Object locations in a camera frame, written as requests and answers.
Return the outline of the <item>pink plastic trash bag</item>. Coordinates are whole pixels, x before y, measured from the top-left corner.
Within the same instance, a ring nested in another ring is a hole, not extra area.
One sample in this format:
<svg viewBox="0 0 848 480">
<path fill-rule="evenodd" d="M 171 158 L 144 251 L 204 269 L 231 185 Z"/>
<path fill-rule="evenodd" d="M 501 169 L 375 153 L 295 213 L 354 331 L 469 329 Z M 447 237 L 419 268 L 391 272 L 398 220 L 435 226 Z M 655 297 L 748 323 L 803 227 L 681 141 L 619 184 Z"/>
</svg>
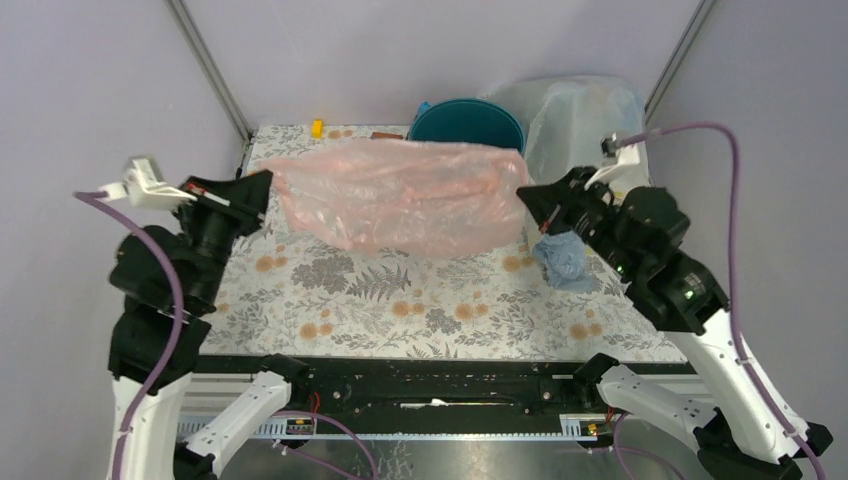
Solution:
<svg viewBox="0 0 848 480">
<path fill-rule="evenodd" d="M 343 250 L 453 258 L 515 241 L 528 185 L 514 149 L 355 139 L 264 162 L 289 227 Z"/>
</svg>

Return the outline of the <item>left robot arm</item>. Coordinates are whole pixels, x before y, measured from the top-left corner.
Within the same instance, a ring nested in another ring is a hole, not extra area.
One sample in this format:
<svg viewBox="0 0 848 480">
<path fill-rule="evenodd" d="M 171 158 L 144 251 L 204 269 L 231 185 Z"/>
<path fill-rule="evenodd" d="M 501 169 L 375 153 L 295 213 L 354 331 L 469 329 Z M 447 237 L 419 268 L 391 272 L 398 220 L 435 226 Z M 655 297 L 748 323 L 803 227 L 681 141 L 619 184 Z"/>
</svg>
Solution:
<svg viewBox="0 0 848 480">
<path fill-rule="evenodd" d="M 237 239 L 256 232 L 272 174 L 230 181 L 189 177 L 178 189 L 178 232 L 133 227 L 109 281 L 125 296 L 112 333 L 115 433 L 111 479 L 215 479 L 254 431 L 283 408 L 309 401 L 305 363 L 263 359 L 247 390 L 200 431 L 180 439 L 177 423 Z"/>
</svg>

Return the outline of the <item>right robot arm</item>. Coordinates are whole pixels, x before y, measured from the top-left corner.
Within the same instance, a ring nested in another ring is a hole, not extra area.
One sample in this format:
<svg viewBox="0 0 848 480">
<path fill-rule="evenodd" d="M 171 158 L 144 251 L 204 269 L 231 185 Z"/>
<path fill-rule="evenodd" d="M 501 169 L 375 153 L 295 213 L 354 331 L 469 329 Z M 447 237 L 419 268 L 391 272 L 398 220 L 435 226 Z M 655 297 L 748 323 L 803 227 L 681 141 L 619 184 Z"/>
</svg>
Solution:
<svg viewBox="0 0 848 480">
<path fill-rule="evenodd" d="M 625 295 L 686 357 L 710 404 L 651 382 L 606 354 L 575 373 L 583 410 L 605 405 L 684 443 L 715 479 L 798 479 L 799 460 L 823 454 L 829 430 L 798 416 L 731 326 L 730 302 L 709 269 L 682 251 L 690 220 L 671 194 L 640 186 L 614 200 L 594 169 L 578 167 L 518 198 L 549 233 L 574 233 L 620 277 Z"/>
</svg>

